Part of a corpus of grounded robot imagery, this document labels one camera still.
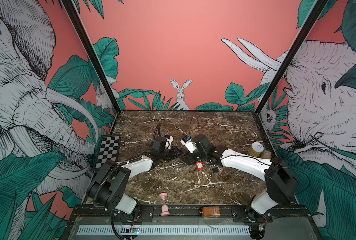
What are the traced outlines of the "red padlock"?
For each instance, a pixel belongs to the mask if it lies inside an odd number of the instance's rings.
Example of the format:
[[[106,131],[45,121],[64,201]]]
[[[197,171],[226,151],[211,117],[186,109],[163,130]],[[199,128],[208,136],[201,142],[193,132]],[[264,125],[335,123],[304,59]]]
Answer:
[[[198,171],[204,169],[204,164],[203,164],[203,162],[197,162],[197,163],[195,163],[195,165],[196,165],[196,168],[197,168]]]

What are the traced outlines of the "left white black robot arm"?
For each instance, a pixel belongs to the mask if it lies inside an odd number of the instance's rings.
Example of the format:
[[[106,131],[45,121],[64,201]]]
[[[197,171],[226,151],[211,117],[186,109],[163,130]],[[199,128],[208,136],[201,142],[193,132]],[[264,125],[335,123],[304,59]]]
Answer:
[[[140,204],[125,194],[128,181],[157,167],[161,161],[170,161],[182,155],[182,151],[172,145],[170,135],[157,136],[152,140],[151,149],[137,157],[118,162],[121,136],[104,136],[99,145],[96,173],[91,181],[87,196],[96,208],[116,210],[128,215],[137,215]]]

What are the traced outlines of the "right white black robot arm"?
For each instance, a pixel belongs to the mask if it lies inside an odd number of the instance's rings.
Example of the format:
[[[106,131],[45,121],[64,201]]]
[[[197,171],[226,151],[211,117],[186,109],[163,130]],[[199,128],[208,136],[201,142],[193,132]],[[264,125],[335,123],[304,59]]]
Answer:
[[[277,205],[295,202],[298,181],[286,162],[278,157],[262,159],[238,153],[224,146],[214,146],[204,135],[185,136],[181,144],[188,150],[188,160],[193,163],[208,161],[211,164],[237,169],[253,175],[266,183],[266,189],[256,195],[246,208],[247,213],[262,216]]]

